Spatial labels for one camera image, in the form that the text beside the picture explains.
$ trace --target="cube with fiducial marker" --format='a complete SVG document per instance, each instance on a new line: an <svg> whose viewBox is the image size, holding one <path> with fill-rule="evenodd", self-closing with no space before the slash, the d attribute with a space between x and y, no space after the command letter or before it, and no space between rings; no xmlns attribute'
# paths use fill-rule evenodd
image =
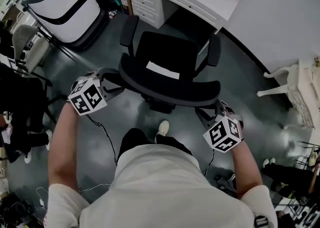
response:
<svg viewBox="0 0 320 228"><path fill-rule="evenodd" d="M82 116L93 113L107 106L99 91L99 80L88 78L80 80L68 96L76 112Z"/></svg>
<svg viewBox="0 0 320 228"><path fill-rule="evenodd" d="M203 137L212 149L226 153L241 142L238 121L218 115L217 122Z"/></svg>

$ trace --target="drawer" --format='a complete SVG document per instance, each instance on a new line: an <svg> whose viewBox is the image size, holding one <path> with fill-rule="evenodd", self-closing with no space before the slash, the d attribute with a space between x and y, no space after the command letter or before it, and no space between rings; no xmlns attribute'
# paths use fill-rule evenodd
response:
<svg viewBox="0 0 320 228"><path fill-rule="evenodd" d="M211 10L206 10L206 7L202 7L201 3L197 3L195 0L169 0L178 4L179 6L189 10L194 13L198 17L202 18L216 29L220 29L222 27L223 19L218 17L218 14Z"/></svg>
<svg viewBox="0 0 320 228"><path fill-rule="evenodd" d="M152 12L150 12L149 10L140 7L138 5L132 4L132 8L133 8L133 13L137 16L139 16L139 18L154 26L154 27L158 27L158 23L159 23L159 16L157 14L154 14Z"/></svg>
<svg viewBox="0 0 320 228"><path fill-rule="evenodd" d="M131 0L132 4L141 6L153 13L159 13L159 7L161 0Z"/></svg>

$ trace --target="shirt sleeve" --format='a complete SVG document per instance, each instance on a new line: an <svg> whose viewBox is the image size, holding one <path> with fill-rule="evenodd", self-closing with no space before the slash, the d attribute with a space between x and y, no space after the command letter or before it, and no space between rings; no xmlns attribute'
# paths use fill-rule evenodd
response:
<svg viewBox="0 0 320 228"><path fill-rule="evenodd" d="M77 228L79 217L89 203L75 190L63 184L49 187L48 210L45 228Z"/></svg>
<svg viewBox="0 0 320 228"><path fill-rule="evenodd" d="M265 227L278 227L275 208L271 202L269 189L265 185L259 185L250 189L241 198L241 201L251 209L256 220L259 219L259 216L267 218L268 226Z"/></svg>

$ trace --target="white shoe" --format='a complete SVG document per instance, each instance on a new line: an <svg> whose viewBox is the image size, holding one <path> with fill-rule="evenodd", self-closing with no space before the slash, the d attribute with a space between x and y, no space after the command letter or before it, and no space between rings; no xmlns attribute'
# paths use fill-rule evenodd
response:
<svg viewBox="0 0 320 228"><path fill-rule="evenodd" d="M46 147L46 149L49 151L49 149L50 149L50 144L51 144L51 139L52 139L52 131L51 131L50 129L47 129L47 130L45 131L45 133L48 135L48 140L49 140L48 144L47 144L45 147Z"/></svg>
<svg viewBox="0 0 320 228"><path fill-rule="evenodd" d="M263 161L263 164L262 164L262 167L265 168L266 165L268 165L270 163L270 161L266 158L264 161Z"/></svg>
<svg viewBox="0 0 320 228"><path fill-rule="evenodd" d="M29 153L24 156L24 162L26 164L29 164L31 162L31 159L32 159L32 155L31 155L31 150L30 150Z"/></svg>
<svg viewBox="0 0 320 228"><path fill-rule="evenodd" d="M158 132L155 135L154 142L157 143L157 135L166 136L169 131L169 121L164 120L160 123Z"/></svg>

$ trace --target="white t-shirt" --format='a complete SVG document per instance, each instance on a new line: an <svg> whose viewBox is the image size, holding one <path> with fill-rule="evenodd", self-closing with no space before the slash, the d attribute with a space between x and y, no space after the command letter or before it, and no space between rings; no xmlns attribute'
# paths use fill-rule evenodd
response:
<svg viewBox="0 0 320 228"><path fill-rule="evenodd" d="M120 157L107 193L89 205L62 184L49 187L47 228L278 227L269 190L261 185L241 200L213 187L197 160L171 146L140 145Z"/></svg>

